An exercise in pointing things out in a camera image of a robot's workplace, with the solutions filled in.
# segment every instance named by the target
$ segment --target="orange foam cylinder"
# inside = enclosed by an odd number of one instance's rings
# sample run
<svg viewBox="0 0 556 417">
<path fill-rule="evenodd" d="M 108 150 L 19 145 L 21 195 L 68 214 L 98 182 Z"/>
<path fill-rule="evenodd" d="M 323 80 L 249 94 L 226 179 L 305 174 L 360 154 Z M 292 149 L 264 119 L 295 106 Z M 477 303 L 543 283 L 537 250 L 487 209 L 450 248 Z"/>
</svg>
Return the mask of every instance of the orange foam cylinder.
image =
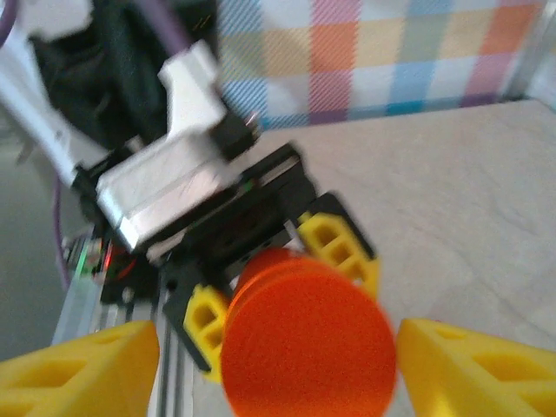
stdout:
<svg viewBox="0 0 556 417">
<path fill-rule="evenodd" d="M 335 269 L 286 249 L 244 269 L 221 361 L 239 417 L 381 416 L 394 392 L 394 336 L 377 304 Z"/>
</svg>

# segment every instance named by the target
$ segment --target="metal rail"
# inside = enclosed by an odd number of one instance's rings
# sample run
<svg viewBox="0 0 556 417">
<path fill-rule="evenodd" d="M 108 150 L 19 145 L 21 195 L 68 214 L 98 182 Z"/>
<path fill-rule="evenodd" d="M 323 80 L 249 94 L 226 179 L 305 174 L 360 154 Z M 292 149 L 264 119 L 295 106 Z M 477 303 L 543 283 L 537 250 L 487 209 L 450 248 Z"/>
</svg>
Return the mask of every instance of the metal rail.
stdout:
<svg viewBox="0 0 556 417">
<path fill-rule="evenodd" d="M 547 0 L 526 40 L 520 65 L 508 85 L 504 98 L 522 99 L 543 60 L 556 44 L 556 0 Z"/>
<path fill-rule="evenodd" d="M 63 304 L 52 344 L 112 328 L 127 321 L 151 320 L 156 325 L 160 360 L 150 397 L 148 417 L 193 417 L 195 364 L 162 313 L 163 302 L 130 303 L 126 308 L 100 302 L 100 288 L 87 278 L 74 278 Z M 168 296 L 166 290 L 160 300 Z"/>
</svg>

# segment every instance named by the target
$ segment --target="yellow 3d-printed part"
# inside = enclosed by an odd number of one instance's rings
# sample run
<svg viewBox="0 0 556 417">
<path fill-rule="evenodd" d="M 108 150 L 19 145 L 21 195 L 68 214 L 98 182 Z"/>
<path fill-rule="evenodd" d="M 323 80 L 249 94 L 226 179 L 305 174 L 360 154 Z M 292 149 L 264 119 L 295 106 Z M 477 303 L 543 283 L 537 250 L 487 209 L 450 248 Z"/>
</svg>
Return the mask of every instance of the yellow 3d-printed part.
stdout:
<svg viewBox="0 0 556 417">
<path fill-rule="evenodd" d="M 556 353 L 406 319 L 397 354 L 417 417 L 556 416 Z"/>
<path fill-rule="evenodd" d="M 197 285 L 189 299 L 183 328 L 210 366 L 207 380 L 220 384 L 220 353 L 229 300 L 214 288 Z"/>
<path fill-rule="evenodd" d="M 346 221 L 338 215 L 306 213 L 300 217 L 298 233 L 311 255 L 338 268 L 376 300 L 379 259 L 370 259 Z"/>
<path fill-rule="evenodd" d="M 0 363 L 2 417 L 139 417 L 158 365 L 156 329 L 133 321 Z"/>
</svg>

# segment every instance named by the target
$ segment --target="plaid fabric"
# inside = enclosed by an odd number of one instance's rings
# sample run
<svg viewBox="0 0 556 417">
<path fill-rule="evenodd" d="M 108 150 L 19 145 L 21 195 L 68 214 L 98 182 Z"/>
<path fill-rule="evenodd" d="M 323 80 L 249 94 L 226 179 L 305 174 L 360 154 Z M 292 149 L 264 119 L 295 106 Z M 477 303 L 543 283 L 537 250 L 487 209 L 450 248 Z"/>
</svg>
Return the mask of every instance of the plaid fabric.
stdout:
<svg viewBox="0 0 556 417">
<path fill-rule="evenodd" d="M 268 129 L 493 103 L 541 0 L 219 0 L 224 95 Z"/>
</svg>

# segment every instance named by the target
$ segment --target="table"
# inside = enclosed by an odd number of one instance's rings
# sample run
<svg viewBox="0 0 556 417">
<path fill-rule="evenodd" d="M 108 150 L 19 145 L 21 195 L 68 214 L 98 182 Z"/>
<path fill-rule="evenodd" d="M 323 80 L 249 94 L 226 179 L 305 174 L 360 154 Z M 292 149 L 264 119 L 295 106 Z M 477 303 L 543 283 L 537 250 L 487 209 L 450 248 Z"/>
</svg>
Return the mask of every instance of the table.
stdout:
<svg viewBox="0 0 556 417">
<path fill-rule="evenodd" d="M 380 303 L 395 329 L 404 317 L 427 317 L 556 350 L 556 116 L 549 109 L 524 101 L 284 129 L 263 135 L 249 157 L 288 141 L 320 190 L 337 190 L 378 248 Z M 97 299 L 96 288 L 74 282 L 54 342 L 151 318 L 162 358 L 149 416 L 232 415 L 159 306 L 122 311 Z M 64 319 L 69 314 L 75 322 Z M 387 416 L 411 415 L 400 379 Z"/>
</svg>

